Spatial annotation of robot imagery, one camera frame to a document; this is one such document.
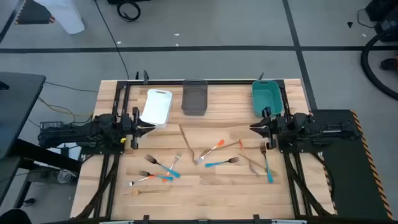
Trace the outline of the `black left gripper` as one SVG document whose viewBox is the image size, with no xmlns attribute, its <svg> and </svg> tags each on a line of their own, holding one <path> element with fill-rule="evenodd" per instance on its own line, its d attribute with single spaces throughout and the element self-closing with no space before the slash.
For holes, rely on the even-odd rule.
<svg viewBox="0 0 398 224">
<path fill-rule="evenodd" d="M 138 119 L 139 109 L 137 107 L 132 108 L 132 118 L 128 113 L 124 113 L 121 116 L 121 126 L 124 134 L 132 135 L 131 148 L 138 149 L 137 137 L 138 137 Z M 155 129 L 154 124 L 147 123 L 139 120 L 139 137 L 143 137 L 145 134 Z"/>
</svg>

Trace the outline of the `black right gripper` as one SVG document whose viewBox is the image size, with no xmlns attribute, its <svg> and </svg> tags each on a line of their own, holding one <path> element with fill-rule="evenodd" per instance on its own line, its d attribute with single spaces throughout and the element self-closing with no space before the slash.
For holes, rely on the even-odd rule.
<svg viewBox="0 0 398 224">
<path fill-rule="evenodd" d="M 262 111 L 263 119 L 255 124 L 250 125 L 250 130 L 268 137 L 269 141 L 266 143 L 267 149 L 274 149 L 277 144 L 282 147 L 288 147 L 287 124 L 289 121 L 288 115 L 279 115 L 271 119 L 271 108 L 265 107 Z"/>
</svg>

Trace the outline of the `white plastic bin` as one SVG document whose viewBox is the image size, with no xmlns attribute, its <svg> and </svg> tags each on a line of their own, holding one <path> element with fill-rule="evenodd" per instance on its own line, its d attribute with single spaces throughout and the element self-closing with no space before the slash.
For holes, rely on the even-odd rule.
<svg viewBox="0 0 398 224">
<path fill-rule="evenodd" d="M 172 93 L 167 90 L 149 89 L 140 119 L 146 123 L 165 128 L 172 107 Z"/>
</svg>

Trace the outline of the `teal plastic bin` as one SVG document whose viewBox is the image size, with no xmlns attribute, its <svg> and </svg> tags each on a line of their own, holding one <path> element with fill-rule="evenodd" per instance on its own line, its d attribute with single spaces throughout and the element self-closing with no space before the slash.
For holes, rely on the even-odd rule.
<svg viewBox="0 0 398 224">
<path fill-rule="evenodd" d="M 264 108 L 271 109 L 271 115 L 282 112 L 283 101 L 279 84 L 272 80 L 257 80 L 252 84 L 252 105 L 256 117 L 262 117 Z"/>
</svg>

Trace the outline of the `grey translucent plastic bin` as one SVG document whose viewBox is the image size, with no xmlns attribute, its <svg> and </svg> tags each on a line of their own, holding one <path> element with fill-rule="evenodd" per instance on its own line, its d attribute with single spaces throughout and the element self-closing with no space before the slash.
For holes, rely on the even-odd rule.
<svg viewBox="0 0 398 224">
<path fill-rule="evenodd" d="M 208 82 L 184 80 L 182 111 L 187 116 L 204 116 L 208 106 Z"/>
</svg>

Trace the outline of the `large black hazard-striped mat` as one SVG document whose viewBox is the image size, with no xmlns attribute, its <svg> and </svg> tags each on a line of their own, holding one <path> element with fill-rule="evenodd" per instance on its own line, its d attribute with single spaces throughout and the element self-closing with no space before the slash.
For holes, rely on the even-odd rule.
<svg viewBox="0 0 398 224">
<path fill-rule="evenodd" d="M 393 220 L 386 193 L 377 173 L 357 114 L 352 110 L 313 110 L 321 124 L 350 122 L 358 138 L 336 138 L 323 150 L 334 183 L 333 201 L 341 218 Z"/>
</svg>

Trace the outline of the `dark grey desk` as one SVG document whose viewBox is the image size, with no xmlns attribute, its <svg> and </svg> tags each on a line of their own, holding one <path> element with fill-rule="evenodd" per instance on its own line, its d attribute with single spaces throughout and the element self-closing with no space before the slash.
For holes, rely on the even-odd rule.
<svg viewBox="0 0 398 224">
<path fill-rule="evenodd" d="M 79 172 L 81 162 L 19 139 L 46 77 L 0 72 L 0 205 L 22 161 L 35 161 Z"/>
</svg>

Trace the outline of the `white trash bin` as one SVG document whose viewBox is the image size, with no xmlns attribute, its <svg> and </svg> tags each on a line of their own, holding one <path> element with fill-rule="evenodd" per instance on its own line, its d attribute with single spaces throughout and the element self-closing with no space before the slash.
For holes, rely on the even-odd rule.
<svg viewBox="0 0 398 224">
<path fill-rule="evenodd" d="M 34 0 L 45 7 L 68 34 L 78 34 L 85 25 L 74 0 Z"/>
</svg>

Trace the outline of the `small black hazard-striped mat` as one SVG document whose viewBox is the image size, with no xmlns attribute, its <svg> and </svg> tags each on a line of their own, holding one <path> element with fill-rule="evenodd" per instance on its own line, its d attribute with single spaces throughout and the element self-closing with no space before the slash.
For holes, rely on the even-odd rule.
<svg viewBox="0 0 398 224">
<path fill-rule="evenodd" d="M 53 15 L 34 0 L 24 0 L 15 19 L 16 25 L 53 24 L 54 22 Z"/>
</svg>

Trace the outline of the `black equipment pile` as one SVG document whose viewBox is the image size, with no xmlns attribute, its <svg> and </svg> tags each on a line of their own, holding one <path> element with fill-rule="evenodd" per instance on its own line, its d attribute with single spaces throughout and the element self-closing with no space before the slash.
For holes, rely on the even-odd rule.
<svg viewBox="0 0 398 224">
<path fill-rule="evenodd" d="M 369 20 L 376 22 L 376 34 L 389 29 L 394 30 L 393 33 L 382 37 L 382 42 L 398 42 L 398 0 L 371 0 L 365 11 Z"/>
</svg>

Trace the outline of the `black aluminium rig frame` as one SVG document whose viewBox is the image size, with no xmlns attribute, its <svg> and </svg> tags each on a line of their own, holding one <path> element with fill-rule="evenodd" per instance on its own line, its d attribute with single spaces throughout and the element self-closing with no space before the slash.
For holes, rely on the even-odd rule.
<svg viewBox="0 0 398 224">
<path fill-rule="evenodd" d="M 88 199 L 106 176 L 109 165 L 103 156 L 94 156 L 81 168 L 78 187 L 69 220 L 50 224 L 98 224 L 113 220 L 134 220 L 142 224 L 149 215 L 149 224 L 253 224 L 258 214 L 261 224 L 271 224 L 272 219 L 293 219 L 293 205 L 288 193 L 288 180 L 282 167 L 283 157 L 273 153 L 271 163 L 278 173 L 277 182 L 268 184 L 249 173 L 243 167 L 237 170 L 237 182 L 228 182 L 228 174 L 208 172 L 195 166 L 190 151 L 181 134 L 181 124 L 190 147 L 199 152 L 215 145 L 220 139 L 232 143 L 244 138 L 252 153 L 258 152 L 259 139 L 244 130 L 254 122 L 250 110 L 250 80 L 213 80 L 209 87 L 210 104 L 206 114 L 185 116 L 180 108 L 182 82 L 180 80 L 151 80 L 144 84 L 139 80 L 101 82 L 96 108 L 97 113 L 107 113 L 112 106 L 143 107 L 147 91 L 151 88 L 168 90 L 173 95 L 169 124 L 139 140 L 136 150 L 127 148 L 119 155 L 119 163 L 106 189 L 104 197 L 95 205 L 99 212 L 81 215 Z M 181 178 L 163 184 L 151 179 L 138 184 L 139 189 L 164 189 L 171 191 L 157 194 L 124 196 L 131 189 L 126 182 L 137 177 L 139 170 L 157 171 L 158 166 L 149 164 L 144 154 L 153 153 L 160 162 L 170 162 L 182 151 L 177 163 Z"/>
</svg>

